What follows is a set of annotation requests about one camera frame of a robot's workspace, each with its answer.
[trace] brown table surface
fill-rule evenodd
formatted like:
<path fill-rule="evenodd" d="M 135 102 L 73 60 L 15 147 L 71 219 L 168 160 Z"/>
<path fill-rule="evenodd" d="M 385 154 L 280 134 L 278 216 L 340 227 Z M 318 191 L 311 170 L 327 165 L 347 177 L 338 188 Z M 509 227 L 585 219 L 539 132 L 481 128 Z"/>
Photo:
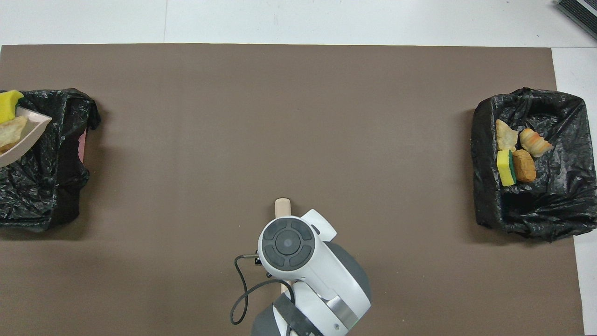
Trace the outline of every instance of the brown table surface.
<path fill-rule="evenodd" d="M 474 220 L 472 112 L 555 89 L 549 49 L 2 47 L 0 88 L 68 87 L 103 117 L 91 180 L 74 223 L 0 233 L 1 335 L 248 335 L 279 286 L 232 326 L 232 260 L 278 197 L 323 214 L 368 273 L 351 335 L 583 333 L 573 240 Z"/>

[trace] plastic bag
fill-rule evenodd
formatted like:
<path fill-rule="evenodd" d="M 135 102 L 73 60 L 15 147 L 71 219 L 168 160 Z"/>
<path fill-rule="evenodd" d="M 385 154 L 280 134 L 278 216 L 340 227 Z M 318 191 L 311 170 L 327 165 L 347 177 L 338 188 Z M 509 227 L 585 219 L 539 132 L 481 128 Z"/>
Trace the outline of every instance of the plastic bag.
<path fill-rule="evenodd" d="M 79 159 L 79 138 L 97 128 L 95 102 L 76 89 L 22 91 L 19 106 L 52 118 L 34 146 L 0 168 L 0 227 L 44 231 L 79 215 L 79 191 L 89 171 Z"/>
<path fill-rule="evenodd" d="M 553 145 L 535 159 L 535 181 L 501 185 L 497 119 L 514 130 L 531 128 Z M 482 101 L 473 116 L 471 155 L 477 224 L 548 242 L 597 227 L 593 148 L 581 98 L 522 88 Z"/>

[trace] white bowl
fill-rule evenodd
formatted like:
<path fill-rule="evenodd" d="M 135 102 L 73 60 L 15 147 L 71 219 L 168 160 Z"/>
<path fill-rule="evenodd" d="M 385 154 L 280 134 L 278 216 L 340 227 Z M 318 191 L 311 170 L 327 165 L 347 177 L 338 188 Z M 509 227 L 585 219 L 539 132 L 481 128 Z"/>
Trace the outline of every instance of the white bowl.
<path fill-rule="evenodd" d="M 29 119 L 29 121 L 23 129 L 23 137 L 19 143 L 9 149 L 6 153 L 0 155 L 0 167 L 7 166 L 17 161 L 21 156 L 27 153 L 27 151 L 33 147 L 35 142 L 37 142 L 39 137 L 43 134 L 48 123 L 52 120 L 52 118 L 48 117 L 47 115 L 33 112 L 21 107 L 17 107 L 15 114 L 16 117 L 24 115 Z"/>

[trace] white table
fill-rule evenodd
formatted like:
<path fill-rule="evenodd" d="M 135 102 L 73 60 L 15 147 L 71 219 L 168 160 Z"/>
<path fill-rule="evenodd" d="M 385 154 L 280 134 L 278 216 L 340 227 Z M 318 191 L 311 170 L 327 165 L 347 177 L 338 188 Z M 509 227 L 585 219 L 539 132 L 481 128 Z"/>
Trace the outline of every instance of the white table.
<path fill-rule="evenodd" d="M 586 101 L 597 143 L 597 41 L 550 0 L 0 2 L 0 50 L 163 42 L 549 47 L 558 90 Z M 597 334 L 597 231 L 574 243 L 584 331 Z"/>

